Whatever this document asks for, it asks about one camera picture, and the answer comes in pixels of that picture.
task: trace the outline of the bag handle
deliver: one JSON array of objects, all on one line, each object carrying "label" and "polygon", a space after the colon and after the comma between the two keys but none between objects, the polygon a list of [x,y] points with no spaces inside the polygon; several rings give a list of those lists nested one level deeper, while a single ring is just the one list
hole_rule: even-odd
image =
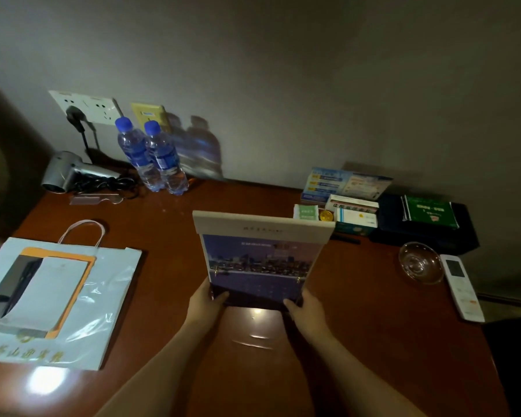
[{"label": "bag handle", "polygon": [[62,237],[60,237],[60,239],[58,240],[58,244],[62,244],[62,241],[64,240],[66,235],[68,235],[68,232],[72,231],[75,227],[78,227],[81,224],[85,224],[87,222],[92,222],[93,224],[97,224],[100,227],[100,231],[101,231],[100,238],[98,239],[97,244],[94,245],[95,248],[97,248],[100,245],[100,242],[102,241],[102,238],[106,234],[106,229],[104,228],[103,224],[101,224],[100,222],[97,222],[97,221],[93,221],[93,220],[81,220],[81,221],[77,221],[75,224],[71,224],[69,226],[69,228],[64,232]]}]

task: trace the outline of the white notepad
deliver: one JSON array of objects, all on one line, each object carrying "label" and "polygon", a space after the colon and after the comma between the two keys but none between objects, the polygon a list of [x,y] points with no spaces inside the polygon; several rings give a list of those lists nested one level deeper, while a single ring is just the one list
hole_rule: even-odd
[{"label": "white notepad", "polygon": [[45,257],[24,293],[1,325],[50,331],[62,316],[88,263]]}]

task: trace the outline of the person's left hand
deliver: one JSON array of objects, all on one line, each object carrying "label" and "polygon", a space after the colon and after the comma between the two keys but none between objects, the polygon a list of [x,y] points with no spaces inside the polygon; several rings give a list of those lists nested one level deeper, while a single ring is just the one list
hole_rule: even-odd
[{"label": "person's left hand", "polygon": [[195,326],[205,333],[212,328],[224,305],[229,292],[223,292],[214,300],[210,299],[210,282],[206,278],[195,294],[189,299],[187,317],[184,326]]}]

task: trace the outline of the blue bottle label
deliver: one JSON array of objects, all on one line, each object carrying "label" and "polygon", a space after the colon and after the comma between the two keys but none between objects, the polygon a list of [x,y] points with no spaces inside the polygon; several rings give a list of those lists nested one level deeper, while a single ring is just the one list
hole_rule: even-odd
[{"label": "blue bottle label", "polygon": [[126,152],[125,156],[134,167],[146,167],[152,161],[146,149],[139,152]]},{"label": "blue bottle label", "polygon": [[156,160],[159,169],[174,169],[179,167],[179,156],[175,149],[172,149],[169,154],[155,156],[154,159]]}]

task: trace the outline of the water bottle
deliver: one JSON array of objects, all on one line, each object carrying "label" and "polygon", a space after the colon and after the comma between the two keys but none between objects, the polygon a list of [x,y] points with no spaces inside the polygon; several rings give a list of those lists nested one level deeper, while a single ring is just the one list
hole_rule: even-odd
[{"label": "water bottle", "polygon": [[146,148],[153,157],[168,191],[173,195],[183,194],[189,188],[189,183],[179,165],[179,156],[172,143],[172,137],[163,132],[158,122],[153,120],[145,123],[145,132]]},{"label": "water bottle", "polygon": [[131,120],[127,117],[118,118],[115,125],[119,131],[118,145],[137,170],[141,181],[152,192],[163,189],[164,182],[160,173],[146,151],[145,134],[139,129],[134,129]]}]

